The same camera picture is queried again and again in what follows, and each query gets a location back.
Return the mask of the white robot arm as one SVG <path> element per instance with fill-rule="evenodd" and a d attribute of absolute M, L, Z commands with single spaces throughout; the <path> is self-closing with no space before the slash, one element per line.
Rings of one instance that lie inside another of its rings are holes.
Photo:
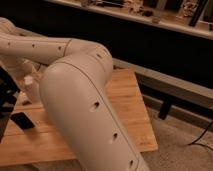
<path fill-rule="evenodd" d="M 150 171 L 105 93 L 113 60 L 104 45 L 22 36 L 0 17 L 0 61 L 20 87 L 35 76 L 34 91 L 86 171 Z"/>

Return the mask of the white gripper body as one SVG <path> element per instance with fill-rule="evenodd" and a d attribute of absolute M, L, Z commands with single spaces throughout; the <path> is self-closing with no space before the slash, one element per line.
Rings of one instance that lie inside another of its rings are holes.
<path fill-rule="evenodd" d="M 5 63 L 5 68 L 16 82 L 23 81 L 26 76 L 32 76 L 36 81 L 39 80 L 39 74 L 29 60 Z"/>

